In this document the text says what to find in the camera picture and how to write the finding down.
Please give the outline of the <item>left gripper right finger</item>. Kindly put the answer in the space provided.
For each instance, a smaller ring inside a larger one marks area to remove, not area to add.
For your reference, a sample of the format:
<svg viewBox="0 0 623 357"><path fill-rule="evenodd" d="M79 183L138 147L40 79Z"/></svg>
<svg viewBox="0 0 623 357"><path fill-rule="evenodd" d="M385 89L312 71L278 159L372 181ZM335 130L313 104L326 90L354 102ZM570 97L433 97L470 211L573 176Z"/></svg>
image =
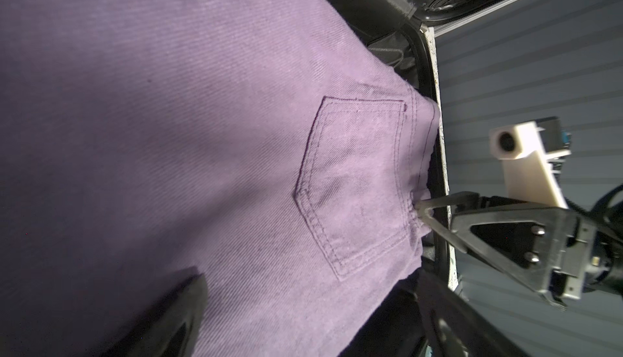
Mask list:
<svg viewBox="0 0 623 357"><path fill-rule="evenodd" d="M434 356L527 355L436 275L420 270L416 295L428 345Z"/></svg>

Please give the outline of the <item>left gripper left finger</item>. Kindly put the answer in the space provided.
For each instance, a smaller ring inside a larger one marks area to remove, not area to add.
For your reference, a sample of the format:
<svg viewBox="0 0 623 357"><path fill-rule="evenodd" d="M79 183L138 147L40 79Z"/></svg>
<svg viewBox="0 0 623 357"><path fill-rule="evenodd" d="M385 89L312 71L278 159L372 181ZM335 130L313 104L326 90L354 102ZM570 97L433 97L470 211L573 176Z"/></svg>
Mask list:
<svg viewBox="0 0 623 357"><path fill-rule="evenodd" d="M209 300L201 273L143 275L111 290L106 318L118 326L101 356L191 356Z"/></svg>

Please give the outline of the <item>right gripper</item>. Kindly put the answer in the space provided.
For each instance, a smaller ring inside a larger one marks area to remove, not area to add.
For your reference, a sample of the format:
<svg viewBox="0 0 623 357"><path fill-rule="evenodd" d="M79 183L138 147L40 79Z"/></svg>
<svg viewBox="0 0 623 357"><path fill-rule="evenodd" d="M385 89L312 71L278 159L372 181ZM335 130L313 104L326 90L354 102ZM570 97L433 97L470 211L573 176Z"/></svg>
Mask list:
<svg viewBox="0 0 623 357"><path fill-rule="evenodd" d="M460 192L418 201L415 210L459 252L566 308L585 293L622 296L622 202L614 201L621 194L618 185L591 209L567 199L577 223L561 251L558 192L519 199Z"/></svg>

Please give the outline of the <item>purple jeans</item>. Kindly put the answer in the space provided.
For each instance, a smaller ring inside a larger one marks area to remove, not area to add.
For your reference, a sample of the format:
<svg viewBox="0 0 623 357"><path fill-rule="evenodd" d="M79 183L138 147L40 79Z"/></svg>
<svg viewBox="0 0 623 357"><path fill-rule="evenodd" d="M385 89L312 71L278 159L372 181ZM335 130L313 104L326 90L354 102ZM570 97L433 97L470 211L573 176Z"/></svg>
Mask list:
<svg viewBox="0 0 623 357"><path fill-rule="evenodd" d="M420 267L440 112L327 0L1 0L1 353L101 356L201 273L193 356L337 356Z"/></svg>

